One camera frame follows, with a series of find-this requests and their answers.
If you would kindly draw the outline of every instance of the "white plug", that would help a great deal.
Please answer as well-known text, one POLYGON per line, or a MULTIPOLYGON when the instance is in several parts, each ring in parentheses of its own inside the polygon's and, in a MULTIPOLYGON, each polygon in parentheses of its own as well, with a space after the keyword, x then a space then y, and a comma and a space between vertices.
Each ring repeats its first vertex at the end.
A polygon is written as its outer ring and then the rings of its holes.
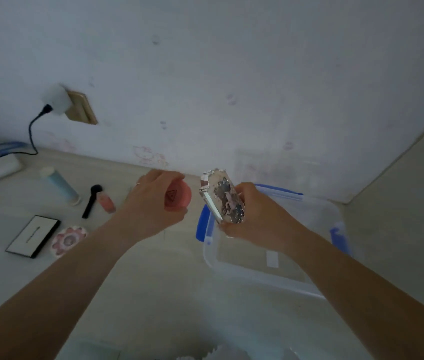
POLYGON ((56 115, 64 114, 72 107, 72 101, 67 91, 60 84, 50 87, 42 96, 44 105, 50 105, 56 115))

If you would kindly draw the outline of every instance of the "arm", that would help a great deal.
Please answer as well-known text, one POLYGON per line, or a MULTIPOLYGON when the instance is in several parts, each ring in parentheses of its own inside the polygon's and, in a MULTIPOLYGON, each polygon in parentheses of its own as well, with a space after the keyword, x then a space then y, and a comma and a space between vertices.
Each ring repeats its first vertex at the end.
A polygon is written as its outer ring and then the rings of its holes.
POLYGON ((295 220, 252 183, 237 186, 244 223, 223 223, 243 238, 293 259, 376 359, 424 359, 424 305, 295 220))
POLYGON ((125 252, 185 216, 164 196, 177 172, 151 170, 104 226, 0 307, 0 359, 55 359, 103 281, 125 252))

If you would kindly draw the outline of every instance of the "hand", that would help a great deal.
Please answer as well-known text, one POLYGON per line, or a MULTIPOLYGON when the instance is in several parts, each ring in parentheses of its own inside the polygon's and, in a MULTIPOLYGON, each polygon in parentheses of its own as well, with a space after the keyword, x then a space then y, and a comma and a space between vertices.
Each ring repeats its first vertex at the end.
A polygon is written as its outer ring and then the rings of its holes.
POLYGON ((245 204, 245 220, 242 223, 223 222, 220 229, 228 236, 283 253, 294 236, 307 232, 305 226, 253 183, 241 183, 235 189, 245 204))
POLYGON ((106 224, 131 245, 182 221, 187 208, 165 206, 167 188, 183 180, 179 172, 152 169, 137 181, 122 207, 106 224))

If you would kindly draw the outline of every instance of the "white label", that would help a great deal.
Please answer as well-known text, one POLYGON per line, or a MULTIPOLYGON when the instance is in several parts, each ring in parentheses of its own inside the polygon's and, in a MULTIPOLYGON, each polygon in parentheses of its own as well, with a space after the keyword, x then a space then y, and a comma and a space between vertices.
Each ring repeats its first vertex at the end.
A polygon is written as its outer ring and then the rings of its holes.
POLYGON ((267 266, 269 268, 279 267, 279 253, 276 251, 267 251, 267 266))

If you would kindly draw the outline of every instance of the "warning symbol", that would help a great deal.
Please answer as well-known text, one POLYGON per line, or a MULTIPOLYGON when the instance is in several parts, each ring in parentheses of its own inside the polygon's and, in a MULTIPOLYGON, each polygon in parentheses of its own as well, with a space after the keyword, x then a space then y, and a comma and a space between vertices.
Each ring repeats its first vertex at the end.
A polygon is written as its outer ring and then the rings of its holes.
POLYGON ((177 196, 177 189, 170 190, 170 191, 168 191, 165 195, 167 196, 167 198, 168 198, 170 201, 172 201, 172 202, 173 202, 173 201, 176 199, 176 196, 177 196))

